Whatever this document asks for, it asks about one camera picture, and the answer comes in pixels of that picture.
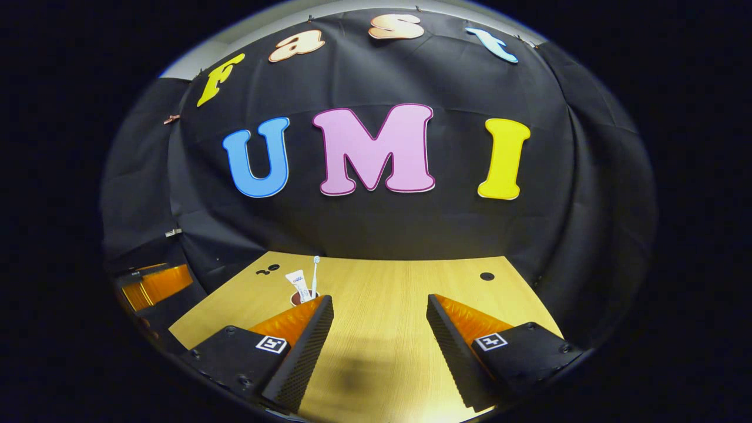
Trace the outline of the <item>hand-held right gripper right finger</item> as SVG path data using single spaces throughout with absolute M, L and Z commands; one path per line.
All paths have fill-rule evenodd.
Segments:
M 427 321 L 463 404 L 475 411 L 510 408 L 583 355 L 534 321 L 513 326 L 439 294 L 428 297 Z

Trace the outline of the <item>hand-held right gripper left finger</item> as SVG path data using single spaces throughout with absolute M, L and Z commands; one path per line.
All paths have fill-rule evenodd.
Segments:
M 319 296 L 250 329 L 223 327 L 179 358 L 245 404 L 296 413 L 334 316 L 331 296 Z

